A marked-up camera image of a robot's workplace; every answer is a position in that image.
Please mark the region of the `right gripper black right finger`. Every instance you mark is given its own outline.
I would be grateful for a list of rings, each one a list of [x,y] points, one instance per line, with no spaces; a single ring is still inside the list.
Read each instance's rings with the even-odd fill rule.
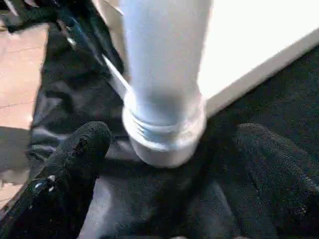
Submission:
[[[241,124],[234,142],[262,205],[283,237],[319,237],[319,161],[260,124]]]

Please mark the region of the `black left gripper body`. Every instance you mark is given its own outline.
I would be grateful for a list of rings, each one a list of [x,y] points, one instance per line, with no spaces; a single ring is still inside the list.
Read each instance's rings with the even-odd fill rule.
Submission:
[[[91,54],[80,24],[84,10],[96,9],[93,2],[91,0],[55,0],[53,7],[57,14],[57,22],[68,43],[73,48]]]

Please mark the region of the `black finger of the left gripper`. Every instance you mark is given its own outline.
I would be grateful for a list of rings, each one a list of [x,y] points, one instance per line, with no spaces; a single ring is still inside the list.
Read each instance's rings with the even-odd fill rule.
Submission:
[[[107,63],[106,57],[120,72],[124,72],[124,64],[115,49],[109,29],[96,9],[86,9],[81,15],[81,27],[84,32],[85,42],[91,54],[97,62],[104,67]]]

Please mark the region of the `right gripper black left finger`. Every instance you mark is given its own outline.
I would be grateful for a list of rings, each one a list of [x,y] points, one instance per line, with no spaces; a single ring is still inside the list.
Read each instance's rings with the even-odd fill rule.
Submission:
[[[0,211],[2,239],[75,239],[112,142],[107,125],[89,122],[50,155]]]

